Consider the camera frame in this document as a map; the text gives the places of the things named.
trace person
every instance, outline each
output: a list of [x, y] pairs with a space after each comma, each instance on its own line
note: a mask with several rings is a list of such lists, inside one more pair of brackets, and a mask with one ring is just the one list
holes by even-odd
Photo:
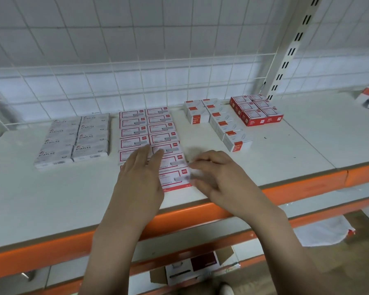
[[[112, 198], [93, 237], [79, 295], [127, 295], [131, 259], [145, 226], [164, 199], [159, 178], [163, 151], [148, 162], [150, 146], [134, 151], [123, 165]], [[278, 294], [330, 294], [321, 273], [296, 238], [286, 214], [245, 171], [222, 151], [207, 151], [189, 164], [210, 175], [192, 184], [213, 203], [244, 220], [256, 233]]]

